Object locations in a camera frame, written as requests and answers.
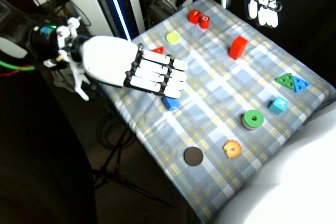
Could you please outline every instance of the tripod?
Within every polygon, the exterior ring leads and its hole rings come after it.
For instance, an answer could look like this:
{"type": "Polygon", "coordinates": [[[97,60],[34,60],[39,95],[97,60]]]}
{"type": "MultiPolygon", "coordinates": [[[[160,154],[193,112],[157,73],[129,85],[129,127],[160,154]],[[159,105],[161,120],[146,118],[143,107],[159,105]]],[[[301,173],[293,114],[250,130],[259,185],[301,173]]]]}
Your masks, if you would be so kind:
{"type": "Polygon", "coordinates": [[[109,183],[109,182],[116,182],[120,185],[123,185],[129,189],[132,189],[140,194],[143,194],[144,196],[154,199],[157,202],[160,202],[166,206],[172,207],[170,204],[164,202],[163,200],[161,200],[160,198],[157,198],[153,195],[151,195],[149,192],[141,189],[139,186],[137,186],[136,184],[130,182],[128,179],[126,179],[125,177],[123,177],[122,175],[119,174],[119,168],[120,168],[120,157],[121,157],[121,146],[122,146],[122,141],[124,139],[124,136],[126,135],[128,129],[125,129],[122,136],[120,137],[120,139],[118,140],[116,147],[111,151],[109,157],[106,159],[105,163],[103,164],[103,166],[100,168],[100,170],[92,170],[93,171],[93,175],[95,176],[94,179],[94,188],[95,190],[97,190],[98,188],[102,187],[103,185],[109,183]],[[115,153],[117,153],[117,162],[115,164],[114,167],[114,171],[113,172],[108,172],[107,171],[107,167],[109,165],[109,163],[111,162],[113,156],[115,155],[115,153]]]}

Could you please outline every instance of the blue triangle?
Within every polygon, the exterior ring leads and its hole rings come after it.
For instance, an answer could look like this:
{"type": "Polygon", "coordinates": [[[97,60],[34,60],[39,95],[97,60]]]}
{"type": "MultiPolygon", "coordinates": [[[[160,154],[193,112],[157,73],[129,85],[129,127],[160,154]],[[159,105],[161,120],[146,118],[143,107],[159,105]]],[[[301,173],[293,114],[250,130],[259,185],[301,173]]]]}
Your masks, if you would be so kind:
{"type": "Polygon", "coordinates": [[[302,80],[296,76],[293,76],[293,82],[295,85],[295,93],[299,93],[302,90],[306,89],[307,87],[310,86],[310,82],[306,80],[302,80]]]}

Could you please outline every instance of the triangle with holes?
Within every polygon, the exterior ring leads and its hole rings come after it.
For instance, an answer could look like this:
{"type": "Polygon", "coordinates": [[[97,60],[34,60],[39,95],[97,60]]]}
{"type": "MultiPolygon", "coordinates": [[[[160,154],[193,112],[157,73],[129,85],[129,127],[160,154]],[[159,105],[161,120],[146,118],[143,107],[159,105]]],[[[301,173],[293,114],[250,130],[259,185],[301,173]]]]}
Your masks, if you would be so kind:
{"type": "Polygon", "coordinates": [[[296,76],[293,76],[293,81],[295,85],[295,93],[299,93],[302,90],[305,90],[307,87],[310,86],[310,82],[306,80],[302,80],[296,76]]]}
{"type": "Polygon", "coordinates": [[[153,50],[151,50],[152,52],[157,52],[159,54],[163,54],[164,53],[164,47],[158,47],[158,48],[155,48],[153,50]]]}
{"type": "Polygon", "coordinates": [[[275,81],[291,90],[295,89],[293,76],[291,73],[284,74],[283,76],[278,77],[275,81]]]}

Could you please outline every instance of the plaid tablecloth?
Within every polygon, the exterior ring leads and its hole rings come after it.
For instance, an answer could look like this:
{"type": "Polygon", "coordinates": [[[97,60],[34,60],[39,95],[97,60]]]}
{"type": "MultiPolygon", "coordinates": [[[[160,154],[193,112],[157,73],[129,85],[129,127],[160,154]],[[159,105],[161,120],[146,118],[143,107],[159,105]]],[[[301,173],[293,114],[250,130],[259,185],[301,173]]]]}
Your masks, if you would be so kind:
{"type": "Polygon", "coordinates": [[[164,46],[166,54],[188,62],[187,88],[180,109],[168,111],[153,94],[103,85],[124,120],[155,158],[169,179],[204,222],[211,222],[220,207],[288,140],[303,122],[326,102],[335,89],[213,0],[198,0],[133,40],[145,48],[164,46]],[[188,22],[191,9],[211,18],[210,28],[188,22]],[[177,45],[166,42],[171,31],[180,33],[177,45]],[[239,35],[249,43],[243,56],[233,60],[228,49],[239,35]],[[300,93],[274,79],[291,72],[312,84],[300,93]],[[268,104],[277,96],[290,104],[275,115],[268,104]],[[255,131],[241,125],[241,116],[257,109],[265,117],[255,131]],[[237,140],[242,154],[226,157],[223,146],[237,140]],[[203,162],[189,166],[187,147],[203,151],[203,162]]]}

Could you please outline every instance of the led light strip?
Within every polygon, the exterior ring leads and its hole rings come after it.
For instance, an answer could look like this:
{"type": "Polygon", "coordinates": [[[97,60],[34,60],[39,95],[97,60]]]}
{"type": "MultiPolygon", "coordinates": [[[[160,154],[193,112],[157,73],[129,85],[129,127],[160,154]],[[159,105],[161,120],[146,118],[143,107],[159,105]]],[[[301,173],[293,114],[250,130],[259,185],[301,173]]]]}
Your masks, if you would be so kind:
{"type": "Polygon", "coordinates": [[[124,29],[124,32],[126,34],[127,40],[131,41],[131,37],[130,37],[130,34],[128,33],[127,26],[126,26],[125,20],[124,20],[124,18],[122,16],[121,9],[120,9],[120,6],[118,4],[118,1],[117,0],[113,0],[113,2],[114,2],[115,8],[117,9],[117,13],[118,13],[118,16],[120,18],[122,28],[124,29]]]}

